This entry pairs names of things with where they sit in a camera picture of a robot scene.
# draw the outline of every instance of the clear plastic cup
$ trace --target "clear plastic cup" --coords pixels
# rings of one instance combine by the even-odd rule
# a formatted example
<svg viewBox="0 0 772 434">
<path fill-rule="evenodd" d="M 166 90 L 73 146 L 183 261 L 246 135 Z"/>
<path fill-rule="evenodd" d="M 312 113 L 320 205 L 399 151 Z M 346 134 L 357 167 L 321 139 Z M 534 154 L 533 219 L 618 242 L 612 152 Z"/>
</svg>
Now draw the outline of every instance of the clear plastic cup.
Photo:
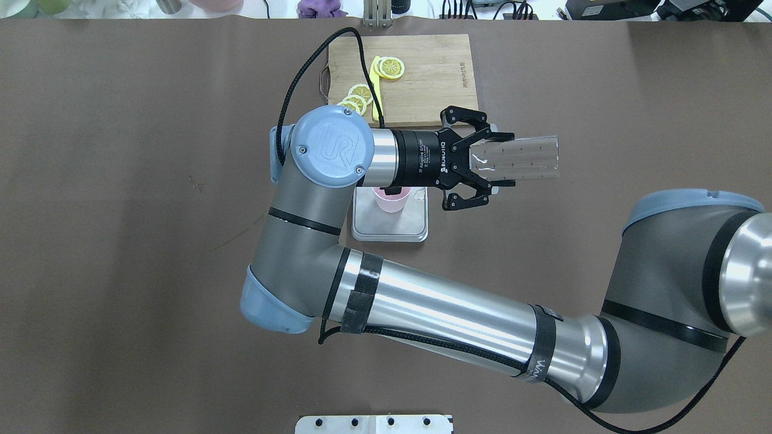
<svg viewBox="0 0 772 434">
<path fill-rule="evenodd" d="M 373 187 L 375 203 L 378 204 L 378 208 L 386 212 L 400 212 L 405 207 L 405 203 L 408 202 L 411 190 L 412 187 L 402 187 L 402 192 L 400 194 L 390 196 L 379 187 Z"/>
</svg>

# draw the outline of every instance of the brown table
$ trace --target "brown table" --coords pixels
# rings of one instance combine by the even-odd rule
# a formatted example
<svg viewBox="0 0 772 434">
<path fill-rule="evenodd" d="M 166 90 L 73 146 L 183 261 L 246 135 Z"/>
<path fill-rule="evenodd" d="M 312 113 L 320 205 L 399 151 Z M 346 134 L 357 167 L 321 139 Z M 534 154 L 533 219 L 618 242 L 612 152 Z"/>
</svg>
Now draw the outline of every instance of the brown table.
<svg viewBox="0 0 772 434">
<path fill-rule="evenodd" d="M 452 413 L 459 433 L 602 431 L 546 387 L 240 315 L 273 193 L 266 135 L 302 62 L 357 22 L 0 21 L 0 432 L 290 433 L 299 415 L 385 412 Z M 399 19 L 363 34 L 457 32 L 490 119 L 560 135 L 560 180 L 465 212 L 433 192 L 426 242 L 349 246 L 578 315 L 599 311 L 643 195 L 772 207 L 772 26 Z M 322 103 L 321 66 L 289 119 Z M 770 359 L 769 334 L 748 340 L 672 432 L 768 431 Z"/>
</svg>

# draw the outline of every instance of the blue end cap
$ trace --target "blue end cap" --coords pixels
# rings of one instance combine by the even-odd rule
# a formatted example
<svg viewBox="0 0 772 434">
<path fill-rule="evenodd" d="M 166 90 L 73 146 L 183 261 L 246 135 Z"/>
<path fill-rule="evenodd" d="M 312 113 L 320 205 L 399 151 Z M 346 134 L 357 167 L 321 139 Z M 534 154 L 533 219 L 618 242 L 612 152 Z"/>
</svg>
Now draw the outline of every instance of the blue end cap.
<svg viewBox="0 0 772 434">
<path fill-rule="evenodd" d="M 290 143 L 289 137 L 295 124 L 284 125 L 282 127 L 282 147 L 284 154 L 287 153 L 287 146 Z M 279 184 L 279 177 L 282 175 L 282 165 L 279 163 L 279 155 L 276 155 L 276 127 L 271 128 L 268 133 L 268 155 L 271 156 L 271 181 Z"/>
<path fill-rule="evenodd" d="M 297 121 L 292 153 L 300 171 L 315 184 L 342 188 L 356 184 L 373 161 L 375 143 L 367 121 L 345 107 L 323 106 Z"/>
<path fill-rule="evenodd" d="M 271 294 L 258 282 L 250 267 L 246 267 L 246 279 L 239 306 L 246 319 L 271 331 L 303 333 L 311 327 L 313 321 L 313 317 L 303 315 Z"/>
<path fill-rule="evenodd" d="M 660 212 L 672 211 L 674 209 L 689 208 L 692 206 L 705 205 L 730 205 L 742 208 L 753 209 L 754 211 L 764 212 L 764 207 L 753 198 L 732 192 L 710 191 L 703 188 L 677 188 L 674 190 L 664 190 L 651 193 L 644 196 L 635 204 L 630 214 L 630 220 L 622 230 L 625 233 L 627 228 L 639 220 L 651 217 Z"/>
</svg>

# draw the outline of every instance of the white bracket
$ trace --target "white bracket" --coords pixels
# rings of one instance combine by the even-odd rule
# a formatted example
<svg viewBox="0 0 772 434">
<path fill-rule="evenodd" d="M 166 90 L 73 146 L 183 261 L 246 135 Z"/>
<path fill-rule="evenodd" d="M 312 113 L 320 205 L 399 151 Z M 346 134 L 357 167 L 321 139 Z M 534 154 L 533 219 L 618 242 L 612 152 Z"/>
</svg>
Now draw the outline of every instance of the white bracket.
<svg viewBox="0 0 772 434">
<path fill-rule="evenodd" d="M 391 0 L 364 0 L 365 27 L 391 27 Z"/>
<path fill-rule="evenodd" d="M 453 434 L 451 415 L 304 416 L 295 434 Z"/>
</svg>

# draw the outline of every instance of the wooden cutting board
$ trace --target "wooden cutting board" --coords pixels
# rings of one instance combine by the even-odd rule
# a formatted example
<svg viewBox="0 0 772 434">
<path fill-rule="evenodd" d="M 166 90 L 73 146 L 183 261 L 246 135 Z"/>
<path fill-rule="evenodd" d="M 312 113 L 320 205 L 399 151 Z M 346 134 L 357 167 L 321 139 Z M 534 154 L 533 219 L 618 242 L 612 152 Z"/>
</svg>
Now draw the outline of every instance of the wooden cutting board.
<svg viewBox="0 0 772 434">
<path fill-rule="evenodd" d="M 475 71 L 469 35 L 367 36 L 362 38 L 368 70 L 375 56 L 394 56 L 405 63 L 398 80 L 381 78 L 384 119 L 389 127 L 440 125 L 439 112 L 455 105 L 478 110 Z M 330 44 L 330 104 L 337 104 L 362 75 L 355 38 L 338 38 Z M 371 111 L 364 118 L 371 125 Z"/>
</svg>

